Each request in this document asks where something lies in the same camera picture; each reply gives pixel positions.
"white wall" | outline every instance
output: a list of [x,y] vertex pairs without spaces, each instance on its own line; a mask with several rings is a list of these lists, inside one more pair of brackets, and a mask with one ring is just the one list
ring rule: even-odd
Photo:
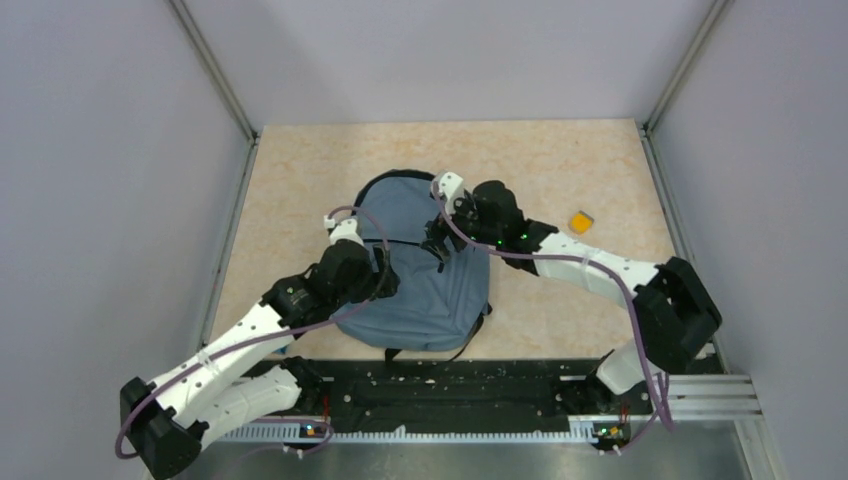
[[736,2],[658,132],[792,478],[848,469],[848,3]]
[[190,0],[256,125],[645,119],[712,0]]
[[199,335],[246,153],[155,0],[0,7],[3,478],[137,479],[118,390]]

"yellow object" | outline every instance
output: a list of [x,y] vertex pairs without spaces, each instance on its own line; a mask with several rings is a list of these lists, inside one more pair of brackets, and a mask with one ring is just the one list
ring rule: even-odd
[[588,213],[580,210],[571,217],[571,221],[568,222],[568,228],[572,232],[582,235],[591,228],[593,223],[595,223],[595,219],[590,217]]

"beige tabletop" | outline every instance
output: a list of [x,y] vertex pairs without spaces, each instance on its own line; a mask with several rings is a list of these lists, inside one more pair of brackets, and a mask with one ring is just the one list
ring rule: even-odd
[[[528,218],[567,230],[578,210],[595,218],[581,240],[619,255],[664,262],[672,245],[636,124],[630,119],[269,126],[226,273],[212,339],[234,325],[280,277],[317,262],[322,218],[353,202],[389,169],[443,169],[466,185],[502,180]],[[494,313],[463,358],[597,357],[632,338],[624,310],[579,287],[492,260]],[[382,350],[335,326],[288,350],[315,359],[381,359]],[[444,358],[448,352],[403,352]]]

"blue object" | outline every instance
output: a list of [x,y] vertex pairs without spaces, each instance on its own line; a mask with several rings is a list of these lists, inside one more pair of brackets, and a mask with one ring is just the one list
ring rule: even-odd
[[[489,313],[489,256],[472,247],[456,252],[439,271],[439,260],[418,245],[424,226],[439,207],[430,197],[433,175],[417,170],[393,170],[372,180],[357,196],[356,206],[368,210],[386,231],[390,261],[400,279],[397,293],[376,299],[360,313],[338,323],[342,332],[373,347],[445,351],[461,347]],[[360,219],[366,247],[380,241],[376,228]],[[371,251],[371,261],[377,262]],[[336,314],[349,311],[342,306]]]

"gray floor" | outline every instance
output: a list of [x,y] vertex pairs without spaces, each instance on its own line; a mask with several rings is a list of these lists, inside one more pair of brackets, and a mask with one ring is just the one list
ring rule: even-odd
[[622,457],[598,457],[586,445],[329,445],[298,460],[277,450],[234,461],[261,445],[219,443],[184,480],[625,479],[747,480],[732,423],[661,427]]

